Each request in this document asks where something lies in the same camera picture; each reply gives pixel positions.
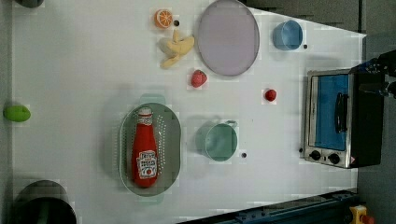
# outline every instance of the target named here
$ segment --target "ketchup bottle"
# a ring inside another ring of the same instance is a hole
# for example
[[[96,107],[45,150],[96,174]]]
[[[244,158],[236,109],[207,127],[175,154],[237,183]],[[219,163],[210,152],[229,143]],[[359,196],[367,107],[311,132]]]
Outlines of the ketchup bottle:
[[[138,110],[132,153],[132,179],[137,186],[151,187],[157,180],[157,146],[149,107]]]

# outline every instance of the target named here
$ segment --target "green cup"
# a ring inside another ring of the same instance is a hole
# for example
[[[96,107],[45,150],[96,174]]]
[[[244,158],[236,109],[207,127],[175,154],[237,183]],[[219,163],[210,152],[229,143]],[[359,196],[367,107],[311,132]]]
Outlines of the green cup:
[[[227,161],[236,151],[236,126],[234,120],[220,124],[207,123],[197,134],[195,141],[198,149],[214,161]]]

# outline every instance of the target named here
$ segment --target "ketchup label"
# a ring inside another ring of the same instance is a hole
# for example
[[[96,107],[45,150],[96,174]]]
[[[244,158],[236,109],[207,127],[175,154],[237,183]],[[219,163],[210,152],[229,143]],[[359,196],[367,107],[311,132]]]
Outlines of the ketchup label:
[[[157,174],[157,158],[154,151],[140,152],[136,161],[141,179],[152,178]]]
[[[139,118],[137,119],[137,123],[149,126],[152,124],[152,116],[148,116],[148,117],[139,116]]]

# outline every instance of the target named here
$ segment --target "purple plate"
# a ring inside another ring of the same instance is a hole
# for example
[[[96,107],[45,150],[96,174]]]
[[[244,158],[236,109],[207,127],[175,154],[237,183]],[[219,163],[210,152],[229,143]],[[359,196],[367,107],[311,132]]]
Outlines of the purple plate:
[[[260,46],[259,27],[250,10],[235,0],[219,0],[204,12],[198,48],[215,73],[236,76],[254,63]]]

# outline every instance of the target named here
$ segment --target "table surface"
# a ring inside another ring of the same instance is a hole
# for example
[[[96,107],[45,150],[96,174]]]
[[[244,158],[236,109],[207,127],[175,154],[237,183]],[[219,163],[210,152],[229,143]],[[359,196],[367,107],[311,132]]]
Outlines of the table surface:
[[[246,73],[212,73],[194,49],[163,70],[157,42],[172,31],[152,15],[170,8],[182,35],[195,34],[212,1],[45,1],[13,8],[13,100],[32,117],[13,124],[14,196],[38,179],[61,183],[79,223],[176,223],[280,203],[357,186],[357,170],[300,158],[304,84],[309,70],[348,68],[361,62],[364,35],[297,20],[304,44],[274,47],[271,34],[288,17],[250,9],[261,34],[259,56]],[[194,69],[207,83],[189,86]],[[275,104],[262,100],[273,88]],[[122,118],[143,93],[160,93],[181,123],[181,169],[165,193],[142,198],[120,182],[117,161]],[[208,120],[238,121],[238,149],[226,162],[195,148]]]

